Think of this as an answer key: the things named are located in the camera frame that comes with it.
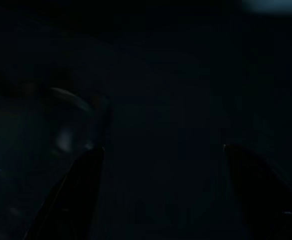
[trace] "dark background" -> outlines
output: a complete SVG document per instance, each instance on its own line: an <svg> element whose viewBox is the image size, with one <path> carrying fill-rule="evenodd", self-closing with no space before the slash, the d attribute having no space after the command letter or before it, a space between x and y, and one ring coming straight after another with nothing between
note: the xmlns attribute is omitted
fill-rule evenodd
<svg viewBox="0 0 292 240"><path fill-rule="evenodd" d="M52 81L47 69L62 65L83 95L112 100L96 239L248 239L224 143L266 156L292 184L292 16L230 1L0 5L12 82Z"/></svg>

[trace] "dark surface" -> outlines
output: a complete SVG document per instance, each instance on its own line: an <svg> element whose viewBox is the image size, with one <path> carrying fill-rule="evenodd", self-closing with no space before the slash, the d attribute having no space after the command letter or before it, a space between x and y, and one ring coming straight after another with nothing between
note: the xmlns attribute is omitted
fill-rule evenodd
<svg viewBox="0 0 292 240"><path fill-rule="evenodd" d="M83 95L111 98L93 240L247 239L225 142L254 148L292 181L292 25L236 14L178 23L131 27L109 45L0 9L11 81L49 81L58 64Z"/></svg>

